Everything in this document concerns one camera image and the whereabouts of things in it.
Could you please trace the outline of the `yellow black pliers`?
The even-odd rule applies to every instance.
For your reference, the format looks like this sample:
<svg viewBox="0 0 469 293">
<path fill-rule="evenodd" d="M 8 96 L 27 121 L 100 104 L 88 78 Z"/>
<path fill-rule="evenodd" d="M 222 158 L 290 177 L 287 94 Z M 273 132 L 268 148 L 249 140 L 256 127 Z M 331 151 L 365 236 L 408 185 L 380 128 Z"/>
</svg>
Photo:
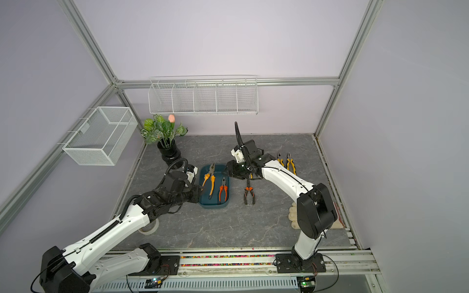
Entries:
<svg viewBox="0 0 469 293">
<path fill-rule="evenodd" d="M 296 165 L 294 163 L 294 160 L 293 160 L 293 157 L 291 155 L 291 153 L 288 153 L 287 155 L 287 164 L 286 164 L 286 168 L 287 170 L 289 170 L 291 173 L 293 173 L 294 175 L 297 175 L 297 172 L 296 172 Z"/>
<path fill-rule="evenodd" d="M 280 164 L 282 167 L 285 166 L 285 163 L 284 163 L 284 160 L 283 160 L 283 158 L 282 158 L 281 153 L 278 153 L 278 154 L 277 154 L 277 161 L 279 162 L 279 164 Z"/>
</svg>

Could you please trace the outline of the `orange handled pliers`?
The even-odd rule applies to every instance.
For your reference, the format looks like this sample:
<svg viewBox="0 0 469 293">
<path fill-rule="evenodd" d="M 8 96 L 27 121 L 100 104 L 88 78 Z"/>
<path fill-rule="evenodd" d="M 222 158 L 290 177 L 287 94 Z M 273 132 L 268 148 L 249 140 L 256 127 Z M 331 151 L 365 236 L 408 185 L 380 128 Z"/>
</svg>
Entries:
<svg viewBox="0 0 469 293">
<path fill-rule="evenodd" d="M 228 199 L 228 186 L 226 177 L 222 178 L 221 186 L 219 188 L 219 195 L 218 195 L 218 204 L 221 205 L 225 203 Z"/>
</svg>

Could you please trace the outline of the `yellow long nose pliers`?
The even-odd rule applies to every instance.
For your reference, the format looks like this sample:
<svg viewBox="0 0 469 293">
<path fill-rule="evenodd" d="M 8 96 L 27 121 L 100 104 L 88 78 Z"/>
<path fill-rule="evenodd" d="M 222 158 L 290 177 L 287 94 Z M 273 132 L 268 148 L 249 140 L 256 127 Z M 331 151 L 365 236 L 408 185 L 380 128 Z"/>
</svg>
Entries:
<svg viewBox="0 0 469 293">
<path fill-rule="evenodd" d="M 208 199 L 211 200 L 214 193 L 215 180 L 214 175 L 215 163 L 212 163 L 209 167 L 208 172 L 204 175 L 204 182 L 202 184 L 203 190 L 208 193 Z"/>
</svg>

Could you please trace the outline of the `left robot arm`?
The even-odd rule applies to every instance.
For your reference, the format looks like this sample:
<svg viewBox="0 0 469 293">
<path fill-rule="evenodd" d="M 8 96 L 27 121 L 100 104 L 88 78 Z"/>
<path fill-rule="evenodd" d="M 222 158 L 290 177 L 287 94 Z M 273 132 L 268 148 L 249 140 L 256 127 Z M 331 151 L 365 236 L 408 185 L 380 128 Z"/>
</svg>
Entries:
<svg viewBox="0 0 469 293">
<path fill-rule="evenodd" d="M 133 273 L 169 275 L 171 267 L 163 263 L 161 253 L 151 244 L 142 244 L 123 256 L 102 260 L 129 235 L 183 203 L 197 203 L 202 187 L 195 184 L 197 167 L 182 171 L 167 170 L 158 186 L 141 195 L 133 195 L 120 215 L 82 240 L 59 249 L 54 246 L 42 256 L 41 272 L 36 277 L 46 293 L 89 293 L 114 279 Z"/>
</svg>

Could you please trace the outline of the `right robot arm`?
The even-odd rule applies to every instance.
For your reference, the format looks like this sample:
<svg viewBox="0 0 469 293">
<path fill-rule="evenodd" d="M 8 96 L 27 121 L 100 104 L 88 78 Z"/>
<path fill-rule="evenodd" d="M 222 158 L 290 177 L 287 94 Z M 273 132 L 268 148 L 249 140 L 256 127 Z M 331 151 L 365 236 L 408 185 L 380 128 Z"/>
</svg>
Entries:
<svg viewBox="0 0 469 293">
<path fill-rule="evenodd" d="M 293 259 L 306 261 L 317 252 L 320 238 L 338 220 L 337 209 L 325 184 L 312 184 L 283 167 L 275 157 L 256 147 L 253 140 L 232 150 L 234 160 L 226 165 L 228 176 L 237 179 L 265 179 L 275 184 L 296 204 L 299 239 Z"/>
</svg>

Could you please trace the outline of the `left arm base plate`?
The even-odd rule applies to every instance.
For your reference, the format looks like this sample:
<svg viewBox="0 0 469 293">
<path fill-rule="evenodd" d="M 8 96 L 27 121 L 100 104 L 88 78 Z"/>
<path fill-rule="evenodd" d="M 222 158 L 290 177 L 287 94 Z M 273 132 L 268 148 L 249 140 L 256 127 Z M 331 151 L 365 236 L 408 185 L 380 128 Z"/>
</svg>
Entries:
<svg viewBox="0 0 469 293">
<path fill-rule="evenodd" d="M 130 276 L 151 276 L 151 275 L 176 275 L 180 267 L 179 256 L 162 255 L 157 260 L 152 260 L 144 270 L 131 273 Z"/>
</svg>

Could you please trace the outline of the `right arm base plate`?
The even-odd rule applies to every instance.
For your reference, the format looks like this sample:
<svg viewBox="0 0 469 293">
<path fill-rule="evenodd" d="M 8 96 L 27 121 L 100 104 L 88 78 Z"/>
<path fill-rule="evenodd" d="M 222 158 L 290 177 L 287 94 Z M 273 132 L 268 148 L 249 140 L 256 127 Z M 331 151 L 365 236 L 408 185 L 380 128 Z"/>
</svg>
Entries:
<svg viewBox="0 0 469 293">
<path fill-rule="evenodd" d="M 279 253 L 276 255 L 273 265 L 278 273 L 323 273 L 326 272 L 323 255 L 316 253 L 303 260 L 292 253 Z"/>
</svg>

